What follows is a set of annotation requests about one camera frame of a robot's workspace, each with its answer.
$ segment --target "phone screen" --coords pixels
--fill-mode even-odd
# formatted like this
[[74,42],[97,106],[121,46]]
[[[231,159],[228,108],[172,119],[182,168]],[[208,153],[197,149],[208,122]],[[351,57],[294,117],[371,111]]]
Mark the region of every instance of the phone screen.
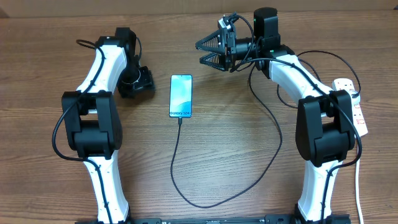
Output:
[[170,117],[190,118],[192,115],[192,76],[172,75],[170,82]]

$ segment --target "wooden surface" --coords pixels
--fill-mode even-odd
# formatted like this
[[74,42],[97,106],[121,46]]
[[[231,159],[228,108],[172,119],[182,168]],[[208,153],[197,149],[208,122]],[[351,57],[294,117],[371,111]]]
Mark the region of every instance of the wooden surface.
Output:
[[0,0],[0,8],[11,18],[242,13],[260,7],[280,12],[392,10],[397,4],[396,0]]
[[[243,14],[252,20],[252,14]],[[194,43],[216,30],[219,14],[109,16],[0,20],[0,223],[73,223],[96,218],[90,177],[82,163],[64,161],[50,138],[61,115],[61,95],[73,91],[91,67],[94,52],[75,39],[95,41],[130,27],[144,47],[142,64],[153,73],[156,94],[116,103],[123,124],[119,170],[134,217],[253,217],[291,213],[300,197],[304,161],[295,146],[296,111],[276,97],[276,84],[260,72],[253,88],[274,112],[284,137],[264,178],[246,194],[215,208],[188,205],[170,179],[177,120],[168,116],[170,76],[194,78],[193,117],[185,119],[175,180],[194,203],[210,205],[252,184],[274,155],[279,136],[249,91],[249,70],[223,73],[200,65]],[[238,35],[249,35],[238,22]],[[398,13],[397,11],[285,12],[282,42],[297,53],[329,50],[356,69],[369,134],[363,137],[360,189],[366,223],[398,218]],[[354,79],[329,55],[303,55],[322,80]],[[282,97],[289,98],[283,92]],[[57,144],[68,155],[65,129]],[[348,160],[355,156],[349,152]],[[341,169],[332,209],[358,222],[354,167]]]

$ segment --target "white cable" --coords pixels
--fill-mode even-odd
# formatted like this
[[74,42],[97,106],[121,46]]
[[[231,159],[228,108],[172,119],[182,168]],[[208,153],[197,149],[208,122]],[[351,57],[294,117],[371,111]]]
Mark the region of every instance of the white cable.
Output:
[[358,209],[359,223],[363,224],[361,202],[359,202],[359,162],[360,159],[356,162],[356,168],[355,168],[355,200],[356,200],[356,208]]

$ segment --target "blue screen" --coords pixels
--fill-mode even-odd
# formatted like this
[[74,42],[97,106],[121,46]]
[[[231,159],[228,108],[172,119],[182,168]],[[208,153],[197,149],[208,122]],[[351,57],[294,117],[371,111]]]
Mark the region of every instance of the blue screen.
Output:
[[192,115],[192,76],[172,75],[170,117],[190,118]]

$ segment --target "wall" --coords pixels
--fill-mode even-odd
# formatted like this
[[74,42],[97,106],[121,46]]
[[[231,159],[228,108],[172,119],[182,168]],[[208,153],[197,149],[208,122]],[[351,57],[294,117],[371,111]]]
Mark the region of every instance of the wall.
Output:
[[0,17],[100,16],[279,11],[383,10],[396,0],[0,0]]

